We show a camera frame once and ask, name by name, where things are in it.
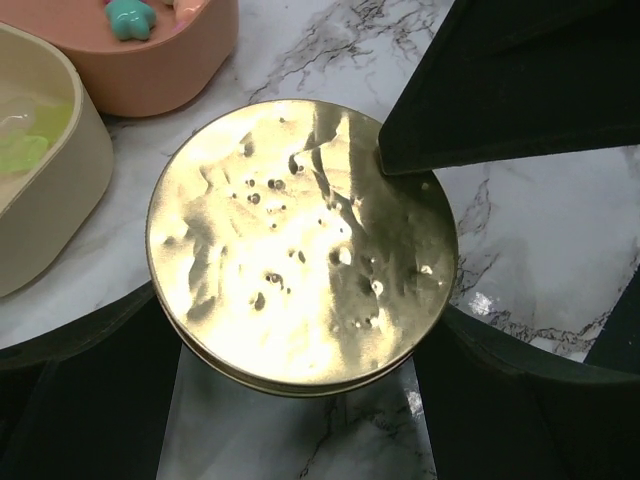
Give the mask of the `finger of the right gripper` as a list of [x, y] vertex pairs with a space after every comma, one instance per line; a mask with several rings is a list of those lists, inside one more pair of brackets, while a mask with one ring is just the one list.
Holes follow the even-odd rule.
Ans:
[[456, 1], [379, 134], [402, 175], [639, 141], [635, 1]]

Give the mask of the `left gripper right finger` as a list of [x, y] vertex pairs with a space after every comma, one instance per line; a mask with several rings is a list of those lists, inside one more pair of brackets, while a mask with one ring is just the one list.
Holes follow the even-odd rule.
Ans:
[[639, 475], [637, 285], [625, 289], [584, 362], [449, 308], [414, 364], [442, 479]]

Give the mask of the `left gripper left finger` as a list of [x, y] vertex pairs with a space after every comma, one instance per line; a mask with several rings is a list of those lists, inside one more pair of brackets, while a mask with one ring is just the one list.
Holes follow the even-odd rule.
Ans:
[[179, 356], [150, 284], [2, 349], [2, 478], [155, 478]]

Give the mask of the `gold rimmed jar lid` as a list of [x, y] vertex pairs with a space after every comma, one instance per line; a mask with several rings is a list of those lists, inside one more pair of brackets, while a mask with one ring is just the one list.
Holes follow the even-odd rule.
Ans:
[[375, 119], [317, 100], [249, 105], [190, 137], [146, 222], [160, 305], [206, 364], [318, 397], [402, 364], [447, 307], [456, 224], [432, 173], [389, 177]]

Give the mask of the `beige tray of gummy candies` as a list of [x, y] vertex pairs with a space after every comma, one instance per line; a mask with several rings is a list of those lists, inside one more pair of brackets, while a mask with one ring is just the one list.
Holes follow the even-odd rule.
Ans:
[[44, 272], [88, 218], [114, 169], [111, 138], [71, 61], [50, 43], [1, 26], [1, 100], [71, 106], [61, 137], [25, 174], [1, 177], [1, 294]]

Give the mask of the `pink tray of star candies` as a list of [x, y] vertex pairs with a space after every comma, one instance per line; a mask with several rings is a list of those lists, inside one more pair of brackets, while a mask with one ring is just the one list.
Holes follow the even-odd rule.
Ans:
[[1, 20], [60, 49], [97, 110], [140, 118], [196, 97], [231, 54], [239, 27], [235, 1], [209, 1], [182, 26], [170, 7], [150, 5], [157, 21], [147, 41], [117, 40], [101, 1], [3, 0]]

